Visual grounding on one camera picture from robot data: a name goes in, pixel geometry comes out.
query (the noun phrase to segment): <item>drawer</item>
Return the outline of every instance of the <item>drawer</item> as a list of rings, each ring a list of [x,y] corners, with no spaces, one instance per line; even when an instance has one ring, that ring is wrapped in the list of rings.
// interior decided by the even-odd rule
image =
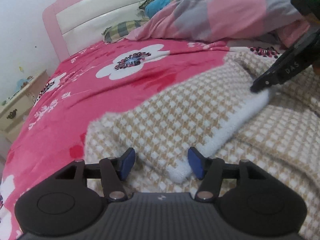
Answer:
[[[10,142],[14,142],[18,135],[20,134],[20,130],[24,124],[24,121],[18,123],[9,133],[6,134],[7,139]]]
[[[16,101],[13,106],[11,106],[6,112],[4,112],[0,117],[0,130],[4,131],[10,125],[14,124],[16,120],[19,119],[20,116],[28,112],[33,107],[33,102],[27,96],[21,97],[18,101]],[[11,112],[15,109],[16,115],[14,118],[9,119],[7,118]]]

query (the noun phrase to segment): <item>gray ribbed surface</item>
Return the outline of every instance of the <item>gray ribbed surface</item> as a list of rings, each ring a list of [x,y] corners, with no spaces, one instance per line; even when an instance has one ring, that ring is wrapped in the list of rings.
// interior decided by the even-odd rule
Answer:
[[[31,239],[44,238],[28,234],[21,238],[21,240]],[[135,193],[133,198],[126,202],[110,204],[103,217],[87,230],[73,236],[55,239],[266,240],[233,229],[222,220],[213,205],[198,203],[191,199],[189,193]],[[290,235],[268,239],[301,240],[302,238]]]

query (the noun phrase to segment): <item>metal screw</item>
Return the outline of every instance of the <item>metal screw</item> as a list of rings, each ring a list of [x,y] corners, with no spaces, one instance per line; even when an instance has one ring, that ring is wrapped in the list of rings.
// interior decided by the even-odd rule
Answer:
[[[210,191],[200,191],[198,192],[197,197],[206,200],[212,198],[213,194]]]
[[[121,199],[124,197],[124,193],[122,191],[113,191],[109,195],[112,199]]]

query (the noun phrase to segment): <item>headboard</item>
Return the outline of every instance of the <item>headboard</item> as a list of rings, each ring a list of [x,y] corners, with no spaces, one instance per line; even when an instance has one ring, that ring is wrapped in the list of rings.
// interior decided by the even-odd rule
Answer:
[[[113,24],[139,20],[144,0],[57,0],[42,14],[60,61],[100,41]]]

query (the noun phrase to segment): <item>beige and white checkered fabric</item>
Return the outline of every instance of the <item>beige and white checkered fabric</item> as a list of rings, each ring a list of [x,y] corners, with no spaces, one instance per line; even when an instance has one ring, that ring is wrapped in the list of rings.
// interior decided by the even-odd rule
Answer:
[[[174,183],[168,174],[176,169],[183,176],[187,149],[214,136],[250,97],[252,78],[247,70],[257,76],[271,63],[247,52],[229,53],[220,68],[172,86],[132,111],[106,114],[88,128],[86,162],[119,156],[134,147],[138,159],[126,182],[128,189],[194,194],[199,182],[193,175]],[[319,111],[318,90],[318,78],[307,70],[281,88],[215,154],[228,163],[249,159],[298,192],[308,206],[300,233],[312,240],[320,239],[320,128],[314,113]],[[230,186],[225,183],[221,193]]]

